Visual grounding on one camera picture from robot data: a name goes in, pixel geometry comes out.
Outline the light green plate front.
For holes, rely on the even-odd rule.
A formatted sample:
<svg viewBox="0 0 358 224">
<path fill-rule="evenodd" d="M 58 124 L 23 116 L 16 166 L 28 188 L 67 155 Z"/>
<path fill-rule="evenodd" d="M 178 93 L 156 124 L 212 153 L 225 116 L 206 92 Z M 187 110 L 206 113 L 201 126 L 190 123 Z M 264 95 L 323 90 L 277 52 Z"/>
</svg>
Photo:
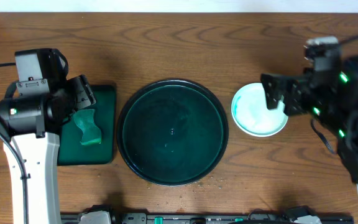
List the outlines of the light green plate front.
<svg viewBox="0 0 358 224">
<path fill-rule="evenodd" d="M 265 91 L 261 83 L 250 83 L 240 88 L 231 103 L 231 114 L 236 125 L 245 133 L 255 137 L 269 137 L 280 132 L 288 121 L 283 112 L 284 103 L 267 109 Z"/>
</svg>

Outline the green sponge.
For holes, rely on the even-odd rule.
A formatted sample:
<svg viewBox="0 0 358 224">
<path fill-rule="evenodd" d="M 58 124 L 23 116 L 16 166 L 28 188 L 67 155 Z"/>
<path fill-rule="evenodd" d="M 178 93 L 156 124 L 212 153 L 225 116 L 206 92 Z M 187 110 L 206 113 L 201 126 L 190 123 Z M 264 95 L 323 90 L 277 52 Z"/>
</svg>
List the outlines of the green sponge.
<svg viewBox="0 0 358 224">
<path fill-rule="evenodd" d="M 101 144 L 102 132 L 94 122 L 95 109 L 78 110 L 73 119 L 76 126 L 81 130 L 81 145 L 89 146 L 93 144 Z"/>
</svg>

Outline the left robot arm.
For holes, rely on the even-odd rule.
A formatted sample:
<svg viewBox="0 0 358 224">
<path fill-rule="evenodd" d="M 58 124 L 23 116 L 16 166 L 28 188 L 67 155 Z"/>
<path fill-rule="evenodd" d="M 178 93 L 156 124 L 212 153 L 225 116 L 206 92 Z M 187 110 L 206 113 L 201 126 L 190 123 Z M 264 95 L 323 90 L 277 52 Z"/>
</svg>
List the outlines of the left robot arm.
<svg viewBox="0 0 358 224">
<path fill-rule="evenodd" d="M 57 160 L 64 121 L 96 103 L 84 75 L 67 79 L 57 49 L 15 53 L 18 79 L 0 101 L 0 135 L 11 175 L 14 223 L 61 223 Z"/>
</svg>

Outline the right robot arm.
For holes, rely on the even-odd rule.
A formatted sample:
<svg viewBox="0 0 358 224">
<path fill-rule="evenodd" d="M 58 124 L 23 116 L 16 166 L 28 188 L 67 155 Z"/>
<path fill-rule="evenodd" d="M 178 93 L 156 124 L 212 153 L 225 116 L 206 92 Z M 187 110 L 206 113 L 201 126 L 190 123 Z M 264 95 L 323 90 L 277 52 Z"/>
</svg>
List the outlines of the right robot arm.
<svg viewBox="0 0 358 224">
<path fill-rule="evenodd" d="M 331 152 L 339 155 L 358 192 L 358 55 L 341 58 L 341 49 L 355 41 L 358 35 L 310 39 L 305 58 L 311 66 L 301 75 L 263 73 L 260 81 L 268 110 L 283 102 L 287 116 L 309 113 L 337 137 Z"/>
</svg>

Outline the rectangular black tray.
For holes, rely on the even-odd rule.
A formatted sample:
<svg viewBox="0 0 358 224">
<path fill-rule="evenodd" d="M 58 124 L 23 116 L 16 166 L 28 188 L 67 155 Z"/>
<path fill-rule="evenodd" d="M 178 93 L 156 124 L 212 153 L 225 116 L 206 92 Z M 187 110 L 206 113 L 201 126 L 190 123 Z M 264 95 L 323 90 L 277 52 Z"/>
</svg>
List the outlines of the rectangular black tray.
<svg viewBox="0 0 358 224">
<path fill-rule="evenodd" d="M 96 103 L 94 123 L 101 130 L 101 142 L 82 145 L 83 131 L 71 119 L 62 126 L 57 164 L 60 166 L 107 164 L 113 159 L 116 91 L 111 85 L 91 87 Z"/>
</svg>

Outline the round black tray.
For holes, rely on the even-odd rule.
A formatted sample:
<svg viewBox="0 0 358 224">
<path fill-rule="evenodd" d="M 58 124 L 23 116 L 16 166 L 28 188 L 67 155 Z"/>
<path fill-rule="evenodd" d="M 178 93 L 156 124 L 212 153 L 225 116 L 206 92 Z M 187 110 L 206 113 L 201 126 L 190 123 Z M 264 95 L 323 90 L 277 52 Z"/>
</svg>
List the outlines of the round black tray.
<svg viewBox="0 0 358 224">
<path fill-rule="evenodd" d="M 183 79 L 150 83 L 126 102 L 116 141 L 124 162 L 153 184 L 181 186 L 208 175 L 229 138 L 226 112 L 203 85 Z"/>
</svg>

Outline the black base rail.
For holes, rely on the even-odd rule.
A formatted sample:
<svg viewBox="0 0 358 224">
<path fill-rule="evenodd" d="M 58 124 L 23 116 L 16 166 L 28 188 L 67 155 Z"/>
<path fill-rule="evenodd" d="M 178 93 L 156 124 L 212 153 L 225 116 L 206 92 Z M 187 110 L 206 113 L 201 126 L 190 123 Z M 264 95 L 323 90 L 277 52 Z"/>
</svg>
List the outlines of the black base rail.
<svg viewBox="0 0 358 224">
<path fill-rule="evenodd" d="M 81 213 L 61 214 L 62 223 L 112 224 L 241 224 L 241 223 L 320 223 L 352 224 L 354 218 L 343 214 L 319 215 L 307 206 L 289 208 L 284 212 L 255 209 L 243 215 L 119 213 L 107 205 L 94 205 Z"/>
</svg>

